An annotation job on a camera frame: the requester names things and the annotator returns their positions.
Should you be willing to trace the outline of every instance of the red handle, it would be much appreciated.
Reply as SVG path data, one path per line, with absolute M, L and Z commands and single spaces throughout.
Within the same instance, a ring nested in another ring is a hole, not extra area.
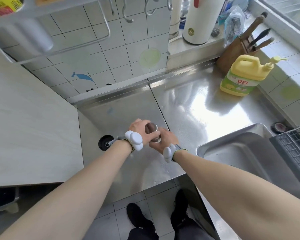
M 199 0 L 194 0 L 193 5 L 195 8 L 199 7 Z

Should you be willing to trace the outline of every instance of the person's leg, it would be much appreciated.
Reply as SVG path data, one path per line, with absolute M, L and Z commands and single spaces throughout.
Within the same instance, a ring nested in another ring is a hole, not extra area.
M 179 190 L 176 194 L 175 210 L 171 214 L 171 225 L 175 230 L 175 240 L 213 240 L 193 219 L 187 215 L 188 200 Z
M 136 228 L 129 233 L 128 240 L 158 240 L 152 221 L 148 220 L 142 214 L 141 209 L 134 203 L 127 206 L 127 215 L 132 225 Z

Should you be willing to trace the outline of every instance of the forearm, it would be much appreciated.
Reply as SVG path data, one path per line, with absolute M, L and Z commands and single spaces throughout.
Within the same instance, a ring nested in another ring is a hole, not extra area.
M 131 150 L 127 141 L 116 141 L 101 157 L 28 210 L 0 240 L 82 239 Z
M 243 170 L 177 151 L 174 160 L 242 239 L 300 239 L 300 200 Z

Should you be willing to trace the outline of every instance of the blue fish sticker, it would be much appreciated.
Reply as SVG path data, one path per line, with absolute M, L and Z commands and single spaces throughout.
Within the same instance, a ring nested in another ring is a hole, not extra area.
M 77 76 L 79 79 L 82 79 L 82 80 L 90 80 L 90 81 L 94 82 L 91 77 L 84 75 L 84 74 L 75 74 L 75 72 L 73 72 L 72 77 L 74 77 L 74 76 Z

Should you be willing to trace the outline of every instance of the person's right hand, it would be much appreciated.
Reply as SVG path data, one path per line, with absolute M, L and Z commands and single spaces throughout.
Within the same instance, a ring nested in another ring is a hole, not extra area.
M 150 142 L 149 146 L 161 154 L 163 154 L 163 150 L 168 147 L 170 144 L 176 145 L 179 144 L 178 138 L 174 133 L 168 131 L 162 127 L 159 127 L 158 130 L 161 132 L 161 141 L 159 143 Z

